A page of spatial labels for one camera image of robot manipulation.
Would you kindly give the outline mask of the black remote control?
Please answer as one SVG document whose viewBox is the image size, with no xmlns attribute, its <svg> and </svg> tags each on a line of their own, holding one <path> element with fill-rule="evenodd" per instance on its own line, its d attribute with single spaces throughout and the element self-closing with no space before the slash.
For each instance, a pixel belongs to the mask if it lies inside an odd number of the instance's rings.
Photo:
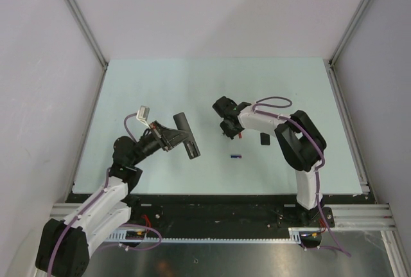
<svg viewBox="0 0 411 277">
<path fill-rule="evenodd" d="M 183 144 L 188 154 L 188 157 L 190 159 L 195 159 L 197 157 L 200 157 L 200 150 L 198 148 L 198 145 L 196 143 L 195 137 L 192 133 L 191 127 L 189 125 L 189 122 L 186 118 L 185 113 L 180 112 L 178 114 L 175 114 L 173 116 L 173 119 L 174 119 L 177 129 L 179 131 L 183 131 L 184 134 L 186 135 L 186 138 L 183 141 Z"/>
</svg>

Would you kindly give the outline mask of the black battery cover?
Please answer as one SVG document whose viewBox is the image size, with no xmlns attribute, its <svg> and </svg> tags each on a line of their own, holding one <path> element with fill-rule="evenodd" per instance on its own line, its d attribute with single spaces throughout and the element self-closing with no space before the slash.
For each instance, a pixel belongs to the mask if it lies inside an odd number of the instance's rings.
<svg viewBox="0 0 411 277">
<path fill-rule="evenodd" d="M 262 146 L 270 146 L 270 135 L 266 133 L 261 133 L 260 143 Z"/>
</svg>

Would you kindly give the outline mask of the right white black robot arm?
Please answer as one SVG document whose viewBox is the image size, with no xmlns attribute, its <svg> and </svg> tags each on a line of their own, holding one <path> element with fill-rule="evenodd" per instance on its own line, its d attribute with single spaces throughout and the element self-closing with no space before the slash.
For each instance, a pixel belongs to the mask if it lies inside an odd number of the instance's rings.
<svg viewBox="0 0 411 277">
<path fill-rule="evenodd" d="M 312 226 L 319 216 L 323 216 L 319 170 L 326 163 L 326 140 L 302 110 L 286 116 L 260 109 L 286 109 L 292 105 L 290 99 L 281 96 L 239 104 L 222 96 L 215 101 L 213 109 L 222 118 L 220 128 L 230 139 L 244 130 L 256 130 L 277 139 L 285 161 L 295 170 L 297 183 L 297 204 L 285 219 L 303 226 Z"/>
</svg>

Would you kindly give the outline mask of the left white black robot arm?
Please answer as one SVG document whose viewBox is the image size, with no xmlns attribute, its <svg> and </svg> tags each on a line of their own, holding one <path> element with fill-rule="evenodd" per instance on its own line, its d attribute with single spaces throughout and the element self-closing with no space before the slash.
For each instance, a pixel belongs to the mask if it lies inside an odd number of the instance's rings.
<svg viewBox="0 0 411 277">
<path fill-rule="evenodd" d="M 82 276 L 94 252 L 114 230 L 141 220 L 141 208 L 125 202 L 143 173 L 137 164 L 158 150 L 169 152 L 179 144 L 185 146 L 190 159 L 199 156 L 185 114 L 178 113 L 173 119 L 176 129 L 153 121 L 139 140 L 129 136 L 115 140 L 103 184 L 63 219 L 45 223 L 35 259 L 37 269 L 48 276 Z"/>
</svg>

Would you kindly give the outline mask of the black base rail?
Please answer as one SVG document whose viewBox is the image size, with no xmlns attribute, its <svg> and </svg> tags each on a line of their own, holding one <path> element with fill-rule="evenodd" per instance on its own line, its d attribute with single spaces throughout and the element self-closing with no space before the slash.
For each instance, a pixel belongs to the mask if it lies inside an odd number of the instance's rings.
<svg viewBox="0 0 411 277">
<path fill-rule="evenodd" d="M 290 228 L 335 226 L 325 206 L 307 226 L 285 219 L 296 207 L 295 195 L 129 195 L 125 203 L 129 223 L 151 226 L 166 239 L 263 240 L 286 238 Z"/>
</svg>

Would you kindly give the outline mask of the right aluminium frame post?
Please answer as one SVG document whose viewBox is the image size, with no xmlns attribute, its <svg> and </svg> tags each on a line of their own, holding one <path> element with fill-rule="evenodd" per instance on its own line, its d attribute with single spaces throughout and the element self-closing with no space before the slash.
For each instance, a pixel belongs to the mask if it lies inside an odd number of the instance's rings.
<svg viewBox="0 0 411 277">
<path fill-rule="evenodd" d="M 331 68 L 334 68 L 338 62 L 341 54 L 345 50 L 346 46 L 349 44 L 351 38 L 353 37 L 356 29 L 359 27 L 361 21 L 365 17 L 368 9 L 371 7 L 374 0 L 360 0 L 353 16 L 351 17 L 346 29 L 343 32 L 335 50 L 333 51 L 328 64 Z"/>
</svg>

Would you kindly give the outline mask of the aluminium frame post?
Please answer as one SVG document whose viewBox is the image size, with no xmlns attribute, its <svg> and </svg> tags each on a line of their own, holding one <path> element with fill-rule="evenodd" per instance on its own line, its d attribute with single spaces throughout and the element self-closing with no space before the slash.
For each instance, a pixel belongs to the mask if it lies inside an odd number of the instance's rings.
<svg viewBox="0 0 411 277">
<path fill-rule="evenodd" d="M 100 66 L 105 71 L 108 66 L 108 61 L 105 58 L 97 40 L 94 36 L 91 27 L 89 26 L 87 19 L 85 18 L 80 5 L 78 4 L 77 0 L 64 0 L 65 4 L 67 5 L 71 15 L 78 25 L 82 35 L 85 38 L 86 43 L 88 43 L 93 55 L 95 56 L 96 60 L 99 62 Z"/>
<path fill-rule="evenodd" d="M 328 64 L 331 68 L 334 68 L 338 62 L 341 54 L 345 50 L 346 46 L 349 44 L 351 38 L 353 37 L 356 29 L 359 27 L 361 21 L 365 17 L 368 9 L 371 7 L 374 0 L 360 0 L 353 16 L 351 17 L 346 29 L 343 32 L 335 50 L 333 51 Z"/>
</svg>

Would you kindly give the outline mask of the left aluminium frame post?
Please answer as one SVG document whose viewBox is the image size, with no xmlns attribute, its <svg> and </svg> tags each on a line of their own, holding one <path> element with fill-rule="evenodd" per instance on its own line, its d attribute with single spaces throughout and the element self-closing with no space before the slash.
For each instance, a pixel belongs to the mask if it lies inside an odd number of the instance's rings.
<svg viewBox="0 0 411 277">
<path fill-rule="evenodd" d="M 99 62 L 100 66 L 105 71 L 108 66 L 108 61 L 105 58 L 97 40 L 94 36 L 91 27 L 89 26 L 87 19 L 85 18 L 80 5 L 78 4 L 77 0 L 64 0 L 65 4 L 67 5 L 71 15 L 78 25 L 82 35 L 85 38 L 86 43 L 88 43 L 93 55 L 95 56 L 96 60 Z"/>
</svg>

